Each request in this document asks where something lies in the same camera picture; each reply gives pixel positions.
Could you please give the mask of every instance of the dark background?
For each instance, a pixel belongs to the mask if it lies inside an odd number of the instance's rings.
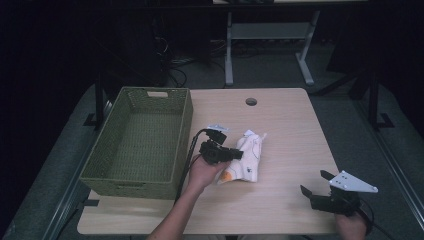
[[[144,4],[140,2],[126,4]],[[167,37],[170,46],[208,61],[208,42],[224,37],[226,15],[215,13],[212,22],[210,14],[171,13],[158,26],[154,15],[87,15],[75,1],[0,4],[2,234],[74,106],[97,77],[111,98],[122,85],[161,86],[167,63],[157,56],[160,46],[152,36]],[[328,9],[321,14],[314,42],[338,43],[332,71],[349,73],[364,66],[376,71],[424,136],[422,10],[414,1],[360,9],[349,18]],[[238,17],[249,20],[252,15]]]

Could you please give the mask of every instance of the wooden table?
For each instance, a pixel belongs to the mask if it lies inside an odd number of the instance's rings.
[[[320,170],[338,170],[318,119],[303,89],[191,90],[194,114],[190,141],[208,124],[230,128],[224,146],[234,147],[251,129],[268,136],[262,145],[257,183],[212,184],[200,196],[185,234],[327,234],[333,214],[312,210],[302,184],[326,195]],[[248,106],[255,98],[256,106]],[[199,138],[195,153],[206,136]],[[82,234],[149,234],[173,201],[98,196],[98,206],[84,208]]]

